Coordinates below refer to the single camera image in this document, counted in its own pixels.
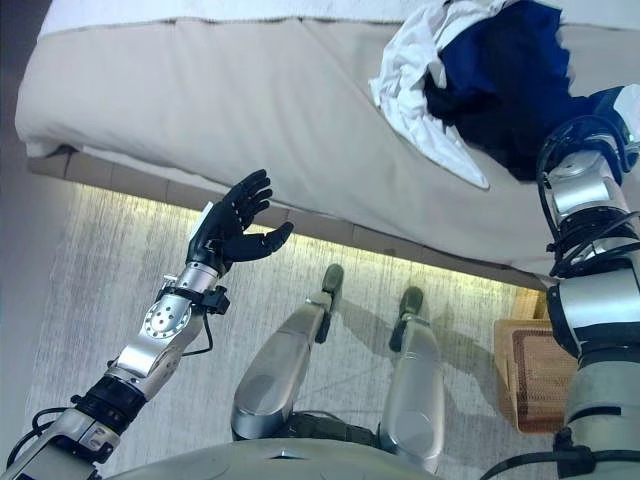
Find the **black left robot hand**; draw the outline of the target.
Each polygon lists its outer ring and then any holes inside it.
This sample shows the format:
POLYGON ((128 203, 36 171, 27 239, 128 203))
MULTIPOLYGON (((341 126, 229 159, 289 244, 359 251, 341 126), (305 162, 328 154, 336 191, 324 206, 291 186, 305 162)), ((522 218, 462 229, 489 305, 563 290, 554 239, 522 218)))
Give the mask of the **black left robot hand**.
POLYGON ((185 262, 203 264, 223 276, 237 262, 260 260, 278 251, 292 234, 292 223, 265 234, 246 232, 256 215, 269 208, 270 185, 267 172, 257 170, 212 205, 189 241, 185 262))

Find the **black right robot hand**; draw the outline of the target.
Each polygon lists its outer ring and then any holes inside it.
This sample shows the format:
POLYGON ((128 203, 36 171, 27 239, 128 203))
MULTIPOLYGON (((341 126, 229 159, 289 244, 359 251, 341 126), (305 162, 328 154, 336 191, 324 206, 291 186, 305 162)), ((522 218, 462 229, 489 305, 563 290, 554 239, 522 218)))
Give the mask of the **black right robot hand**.
POLYGON ((639 152, 638 84, 603 91, 597 114, 609 120, 618 129, 627 152, 639 152))

